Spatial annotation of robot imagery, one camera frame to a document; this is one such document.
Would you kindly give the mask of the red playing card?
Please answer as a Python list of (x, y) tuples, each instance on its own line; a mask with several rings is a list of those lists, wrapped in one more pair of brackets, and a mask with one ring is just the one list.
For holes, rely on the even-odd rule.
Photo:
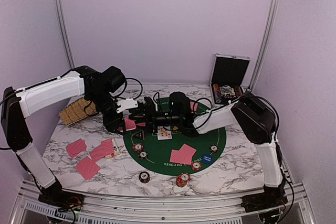
[(137, 128), (136, 123), (133, 120), (129, 119), (129, 117), (124, 118), (124, 123), (125, 123), (125, 130), (126, 131), (135, 130)]

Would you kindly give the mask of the nine of hearts card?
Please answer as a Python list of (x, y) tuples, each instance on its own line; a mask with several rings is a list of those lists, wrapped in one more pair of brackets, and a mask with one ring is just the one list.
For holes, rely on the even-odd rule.
[(171, 132), (170, 127), (159, 126), (157, 128), (157, 139), (159, 141), (171, 140), (172, 139), (172, 132)]

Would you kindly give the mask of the red playing card deck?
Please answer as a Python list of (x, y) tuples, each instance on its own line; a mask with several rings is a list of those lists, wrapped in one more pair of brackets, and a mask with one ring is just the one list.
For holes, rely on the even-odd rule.
[(104, 140), (101, 144), (90, 152), (90, 157), (93, 162), (97, 162), (105, 156), (114, 154), (112, 139)]

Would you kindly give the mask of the black triangular dealer button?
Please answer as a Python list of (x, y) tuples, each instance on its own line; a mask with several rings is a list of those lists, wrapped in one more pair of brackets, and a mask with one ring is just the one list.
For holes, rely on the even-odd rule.
[(131, 135), (133, 138), (145, 141), (145, 134), (143, 130), (138, 130)]

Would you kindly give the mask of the red card pile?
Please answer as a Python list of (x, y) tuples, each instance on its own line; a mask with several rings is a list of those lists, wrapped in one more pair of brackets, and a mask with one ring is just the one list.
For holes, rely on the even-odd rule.
[(76, 165), (76, 170), (85, 180), (90, 180), (100, 170), (100, 167), (92, 159), (85, 157)]
[(66, 151), (71, 158), (76, 157), (79, 153), (86, 151), (85, 141), (81, 138), (76, 140), (75, 142), (66, 146)]

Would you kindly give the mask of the blue small blind button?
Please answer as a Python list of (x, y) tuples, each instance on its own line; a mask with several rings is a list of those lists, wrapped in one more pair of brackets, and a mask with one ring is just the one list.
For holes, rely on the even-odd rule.
[(202, 162), (204, 164), (211, 164), (214, 161), (214, 158), (211, 154), (202, 155)]

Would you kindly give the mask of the red card pile front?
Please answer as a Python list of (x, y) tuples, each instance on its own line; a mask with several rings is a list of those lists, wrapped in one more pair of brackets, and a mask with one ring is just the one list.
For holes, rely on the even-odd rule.
[(76, 165), (76, 170), (85, 180), (90, 180), (100, 170), (100, 167), (92, 159), (85, 157)]

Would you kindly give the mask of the black poker chip stack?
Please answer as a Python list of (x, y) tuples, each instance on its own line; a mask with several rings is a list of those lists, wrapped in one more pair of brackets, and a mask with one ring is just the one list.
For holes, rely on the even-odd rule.
[(139, 174), (139, 180), (140, 180), (141, 183), (144, 183), (144, 184), (148, 183), (150, 181), (149, 173), (148, 172), (141, 172)]

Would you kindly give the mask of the red poker chip stack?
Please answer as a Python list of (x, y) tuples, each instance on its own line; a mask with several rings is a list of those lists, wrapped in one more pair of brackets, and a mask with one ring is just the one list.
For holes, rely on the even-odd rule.
[(184, 187), (190, 181), (190, 175), (188, 173), (181, 173), (176, 178), (176, 185), (178, 187)]

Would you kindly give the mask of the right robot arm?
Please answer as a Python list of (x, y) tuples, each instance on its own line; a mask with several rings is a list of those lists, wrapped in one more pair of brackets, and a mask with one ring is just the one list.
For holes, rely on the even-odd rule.
[(279, 115), (266, 99), (247, 92), (230, 104), (198, 114), (191, 108), (190, 99), (178, 91), (170, 94), (168, 108), (164, 112), (158, 101), (145, 97), (143, 102), (129, 110), (130, 119), (145, 123), (149, 132), (159, 126), (176, 126), (189, 137), (238, 124), (257, 149), (264, 171), (264, 192), (260, 195), (260, 203), (271, 207), (285, 194), (286, 180), (277, 140)]

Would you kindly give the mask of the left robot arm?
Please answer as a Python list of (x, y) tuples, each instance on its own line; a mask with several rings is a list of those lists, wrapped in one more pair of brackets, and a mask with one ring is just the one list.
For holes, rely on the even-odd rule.
[(1, 125), (7, 144), (22, 167), (40, 184), (41, 196), (47, 203), (61, 206), (72, 194), (63, 191), (61, 183), (34, 146), (26, 118), (54, 103), (83, 95), (102, 114), (106, 130), (118, 133), (118, 128), (123, 126), (123, 115), (117, 110), (119, 105), (112, 93), (126, 83), (124, 74), (114, 66), (104, 72), (81, 66), (29, 87), (5, 89), (1, 102)]

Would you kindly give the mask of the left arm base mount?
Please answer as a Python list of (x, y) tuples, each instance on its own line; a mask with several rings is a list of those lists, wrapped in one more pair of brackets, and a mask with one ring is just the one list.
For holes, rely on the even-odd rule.
[(71, 208), (72, 210), (80, 210), (84, 201), (84, 195), (62, 191), (57, 196), (47, 196), (40, 194), (38, 200), (48, 205), (53, 205), (61, 209)]

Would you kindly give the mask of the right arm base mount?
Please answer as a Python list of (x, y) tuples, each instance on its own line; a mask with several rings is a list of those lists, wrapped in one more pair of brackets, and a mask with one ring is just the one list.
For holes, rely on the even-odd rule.
[(285, 205), (288, 202), (286, 196), (276, 196), (273, 194), (259, 193), (246, 195), (242, 198), (241, 206), (246, 212), (264, 210), (272, 207)]

